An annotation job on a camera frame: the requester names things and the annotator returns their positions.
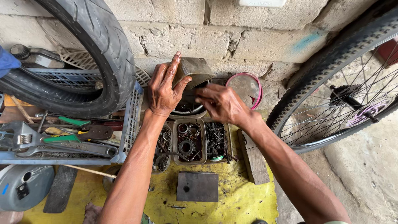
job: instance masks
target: finger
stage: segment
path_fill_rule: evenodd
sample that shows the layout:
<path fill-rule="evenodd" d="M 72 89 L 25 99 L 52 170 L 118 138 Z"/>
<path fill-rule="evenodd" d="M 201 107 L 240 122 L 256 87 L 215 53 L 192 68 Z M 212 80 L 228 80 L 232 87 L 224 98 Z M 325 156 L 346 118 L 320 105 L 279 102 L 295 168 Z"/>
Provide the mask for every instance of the finger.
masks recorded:
<path fill-rule="evenodd" d="M 156 73 L 154 73 L 152 85 L 158 86 L 162 83 L 164 74 L 166 73 L 167 68 L 169 67 L 170 63 L 163 63 L 159 65 L 159 68 Z"/>
<path fill-rule="evenodd" d="M 190 76 L 184 77 L 184 78 L 183 78 L 179 83 L 177 83 L 177 85 L 174 87 L 174 89 L 173 89 L 174 94 L 175 94 L 176 96 L 181 96 L 181 95 L 182 95 L 182 92 L 183 92 L 184 89 L 185 89 L 185 86 L 187 86 L 187 84 L 188 84 L 190 81 L 192 81 L 192 77 L 190 77 Z"/>
<path fill-rule="evenodd" d="M 166 75 L 163 80 L 163 84 L 171 86 L 180 61 L 181 61 L 181 52 L 177 51 L 177 53 L 174 55 L 172 59 L 169 68 L 167 69 Z"/>
<path fill-rule="evenodd" d="M 158 70 L 159 70 L 159 66 L 160 66 L 160 64 L 157 64 L 156 66 L 155 66 L 155 70 L 153 71 L 153 74 L 152 74 L 152 77 L 150 78 L 150 80 L 149 80 L 149 82 L 148 82 L 148 85 L 150 86 L 150 85 L 152 85 L 152 83 L 153 83 L 153 80 L 155 80 L 155 78 L 156 78 L 156 74 L 158 73 Z"/>
<path fill-rule="evenodd" d="M 218 95 L 218 91 L 214 91 L 212 89 L 209 89 L 207 87 L 205 88 L 199 88 L 196 90 L 196 95 L 201 96 L 201 97 L 205 97 L 205 98 L 211 98 L 214 101 L 216 101 L 216 97 Z"/>
<path fill-rule="evenodd" d="M 219 85 L 219 84 L 214 84 L 214 83 L 209 83 L 206 85 L 206 88 L 212 89 L 214 91 L 220 92 L 224 89 L 226 89 L 227 87 Z"/>
<path fill-rule="evenodd" d="M 214 116 L 217 114 L 216 107 L 211 103 L 211 100 L 197 97 L 195 102 L 202 104 L 212 118 L 214 118 Z"/>

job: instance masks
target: plastic basket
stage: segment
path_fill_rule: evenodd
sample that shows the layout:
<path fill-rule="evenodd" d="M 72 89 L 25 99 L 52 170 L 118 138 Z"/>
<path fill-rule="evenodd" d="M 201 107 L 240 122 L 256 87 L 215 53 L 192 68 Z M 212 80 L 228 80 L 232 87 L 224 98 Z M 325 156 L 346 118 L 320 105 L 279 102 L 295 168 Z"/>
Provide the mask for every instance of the plastic basket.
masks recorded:
<path fill-rule="evenodd" d="M 93 88 L 95 83 L 101 80 L 98 70 L 66 70 L 66 69 L 29 69 L 43 78 L 55 82 L 62 83 L 64 86 L 71 88 Z M 29 157 L 20 158 L 15 156 L 15 152 L 11 149 L 0 148 L 0 164 L 46 164 L 46 165 L 110 165 L 111 163 L 124 162 L 129 149 L 131 148 L 137 135 L 137 128 L 140 120 L 141 104 L 144 96 L 144 89 L 140 82 L 146 86 L 150 76 L 142 69 L 136 67 L 136 74 L 139 76 L 135 80 L 134 89 L 131 98 L 127 100 L 126 112 L 123 123 L 123 131 L 121 145 L 118 154 L 113 158 L 98 158 L 94 155 L 86 157 Z M 0 133 L 3 138 L 7 133 Z"/>

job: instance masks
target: blue tape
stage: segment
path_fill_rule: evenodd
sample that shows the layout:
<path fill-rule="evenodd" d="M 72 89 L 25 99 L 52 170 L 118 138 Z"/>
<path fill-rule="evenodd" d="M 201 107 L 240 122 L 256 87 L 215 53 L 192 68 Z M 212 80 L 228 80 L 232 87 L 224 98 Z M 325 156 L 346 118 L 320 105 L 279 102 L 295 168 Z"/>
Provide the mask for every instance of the blue tape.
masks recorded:
<path fill-rule="evenodd" d="M 7 189 L 8 189 L 8 184 L 4 187 L 4 190 L 3 190 L 2 195 L 5 195 L 5 194 L 6 194 Z"/>

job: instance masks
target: concrete floor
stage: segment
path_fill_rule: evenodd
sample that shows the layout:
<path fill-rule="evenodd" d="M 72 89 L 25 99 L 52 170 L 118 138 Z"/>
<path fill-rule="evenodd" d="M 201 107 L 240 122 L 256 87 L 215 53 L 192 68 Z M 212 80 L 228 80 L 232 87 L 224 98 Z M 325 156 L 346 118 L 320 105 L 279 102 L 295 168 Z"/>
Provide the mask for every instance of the concrete floor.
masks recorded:
<path fill-rule="evenodd" d="M 398 112 L 341 141 L 301 154 L 336 194 L 352 223 L 398 223 Z M 303 221 L 275 183 L 277 223 Z"/>

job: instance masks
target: green handle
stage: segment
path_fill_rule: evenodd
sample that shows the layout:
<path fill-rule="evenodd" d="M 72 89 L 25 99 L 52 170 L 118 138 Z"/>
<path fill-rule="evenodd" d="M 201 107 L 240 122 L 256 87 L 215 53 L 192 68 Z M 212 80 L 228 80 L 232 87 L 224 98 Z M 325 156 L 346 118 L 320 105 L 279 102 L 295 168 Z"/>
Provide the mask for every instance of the green handle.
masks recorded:
<path fill-rule="evenodd" d="M 59 137 L 51 137 L 51 138 L 43 139 L 44 143 L 63 142 L 63 141 L 81 142 L 80 139 L 76 135 L 59 136 Z"/>
<path fill-rule="evenodd" d="M 83 121 L 83 120 L 75 120 L 75 119 L 71 119 L 71 118 L 66 118 L 66 117 L 58 117 L 58 119 L 62 120 L 63 122 L 66 122 L 68 124 L 73 124 L 79 127 L 82 127 L 85 124 L 90 124 L 91 121 Z"/>

